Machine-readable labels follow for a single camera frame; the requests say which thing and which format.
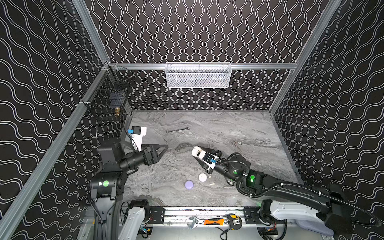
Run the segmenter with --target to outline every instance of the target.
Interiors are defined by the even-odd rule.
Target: tape measure
[[[238,230],[243,225],[241,218],[237,215],[228,215],[229,226],[232,230]]]

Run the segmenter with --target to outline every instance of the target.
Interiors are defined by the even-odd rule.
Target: wavy line pattern
[[[275,115],[308,185],[338,184],[384,214],[384,1],[344,0]],[[354,211],[353,219],[372,221]],[[339,240],[384,239],[355,227]]]
[[[140,110],[268,110],[289,70],[232,71],[226,89],[168,88],[164,71],[142,70],[128,101]]]
[[[328,0],[86,0],[115,63],[295,62]]]
[[[101,68],[68,0],[0,0],[0,219]]]
[[[97,123],[87,112],[27,210],[12,239],[74,240],[89,205],[89,183],[99,169],[99,143],[119,136],[119,123]]]

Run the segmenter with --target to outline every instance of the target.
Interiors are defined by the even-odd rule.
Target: purple disc
[[[185,188],[186,189],[192,189],[193,188],[193,182],[191,180],[188,180],[185,182]]]

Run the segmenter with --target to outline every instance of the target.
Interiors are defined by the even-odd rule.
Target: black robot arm
[[[168,145],[142,145],[140,151],[124,154],[123,145],[129,145],[119,137],[101,143],[100,169],[90,183],[91,205],[95,210],[95,240],[117,240],[119,219],[127,177],[138,170],[138,166],[157,163],[168,149]]]
[[[222,159],[221,151],[196,146],[192,150],[192,155],[208,174],[216,171],[225,176],[227,181],[236,183],[236,189],[241,194],[251,198],[261,196],[283,198],[290,202],[302,204],[308,209],[316,209],[318,212],[313,219],[324,222],[325,226],[338,233],[352,233],[353,224],[366,227],[381,225],[381,220],[378,217],[345,201],[345,196],[338,185],[308,187],[287,182],[251,169],[251,163],[237,152],[231,154],[227,159]],[[273,221],[271,202],[272,200],[263,200],[257,218],[269,223]],[[352,208],[370,215],[375,221],[373,223],[352,222],[350,218]]]

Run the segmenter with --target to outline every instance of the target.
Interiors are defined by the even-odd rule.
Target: gray marble tabletop
[[[252,169],[297,182],[267,112],[134,112],[131,126],[147,127],[143,144],[168,144],[169,149],[157,164],[141,165],[128,177],[126,201],[147,198],[160,206],[260,205],[263,198],[241,195],[219,173],[200,182],[198,176],[205,171],[191,155],[194,146],[221,150],[223,157],[240,152]],[[190,130],[166,132],[185,127]],[[187,180],[194,183],[191,190],[184,187]]]

